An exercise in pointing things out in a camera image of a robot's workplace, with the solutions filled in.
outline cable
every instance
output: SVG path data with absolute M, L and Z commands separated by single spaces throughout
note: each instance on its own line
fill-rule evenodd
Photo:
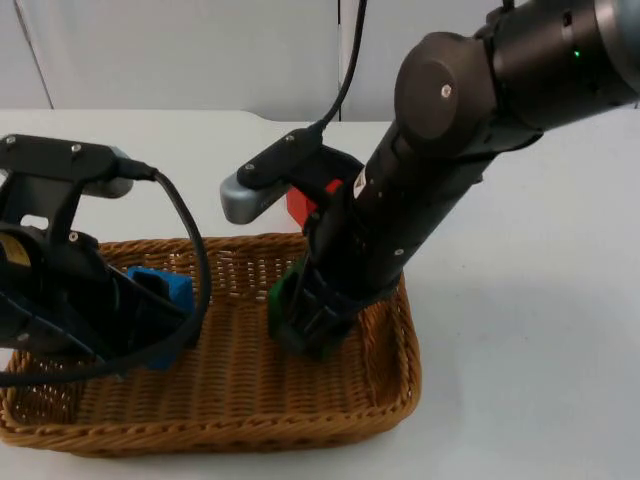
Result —
M 89 380 L 95 377 L 104 377 L 107 375 L 119 374 L 133 367 L 142 365 L 150 360 L 156 359 L 166 351 L 175 351 L 180 349 L 193 335 L 204 320 L 204 316 L 209 306 L 209 298 L 211 297 L 211 275 L 209 268 L 209 259 L 207 258 L 204 241 L 198 230 L 195 220 L 193 219 L 189 209 L 187 208 L 180 193 L 175 185 L 164 174 L 153 170 L 152 178 L 162 186 L 171 203 L 175 207 L 183 225 L 185 226 L 189 238 L 193 243 L 196 259 L 198 262 L 198 273 L 200 277 L 200 289 L 196 308 L 184 322 L 170 337 L 155 343 L 149 347 L 130 353 L 124 357 L 110 360 L 106 363 L 94 365 L 86 368 L 78 368 L 69 371 L 60 371 L 56 374 L 15 374 L 0 373 L 0 387 L 24 387 L 32 385 L 69 383 Z
M 312 128 L 319 128 L 320 130 L 327 128 L 327 125 L 329 125 L 331 119 L 336 116 L 336 113 L 338 113 L 342 106 L 342 102 L 344 102 L 344 99 L 347 96 L 347 92 L 349 91 L 351 81 L 353 80 L 353 76 L 356 71 L 356 64 L 358 63 L 358 54 L 360 53 L 360 43 L 362 42 L 362 31 L 364 29 L 364 16 L 366 11 L 367 0 L 360 0 L 356 18 L 356 29 L 353 35 L 353 49 L 351 50 L 351 58 L 349 59 L 347 74 L 344 77 L 344 81 L 342 82 L 342 86 L 340 87 L 340 91 L 338 92 L 338 96 L 333 102 L 333 105 L 324 117 L 312 125 Z

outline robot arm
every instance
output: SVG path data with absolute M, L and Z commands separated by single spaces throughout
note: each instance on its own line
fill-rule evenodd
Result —
M 497 155 L 638 100 L 640 2 L 509 3 L 474 37 L 430 34 L 404 60 L 394 122 L 359 174 L 309 219 L 305 259 L 271 292 L 270 331 L 288 350 L 322 356 L 343 338 Z M 307 153 L 292 162 L 286 142 L 279 148 L 289 173 L 314 163 Z M 254 159 L 238 172 L 240 189 L 260 190 L 261 172 L 278 161 Z

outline white table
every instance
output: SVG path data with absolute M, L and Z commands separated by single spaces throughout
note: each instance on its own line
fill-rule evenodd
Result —
M 232 226 L 218 199 L 224 177 L 293 126 L 240 112 L 0 113 L 0 135 L 114 144 L 159 167 L 217 236 L 296 230 L 282 204 Z M 337 124 L 325 138 L 366 160 L 385 129 Z M 639 151 L 640 115 L 625 110 L 491 167 L 407 268 L 424 388 L 396 430 L 274 455 L 88 460 L 3 445 L 3 478 L 638 478 Z M 184 235 L 153 184 L 84 199 L 76 226 L 103 241 Z

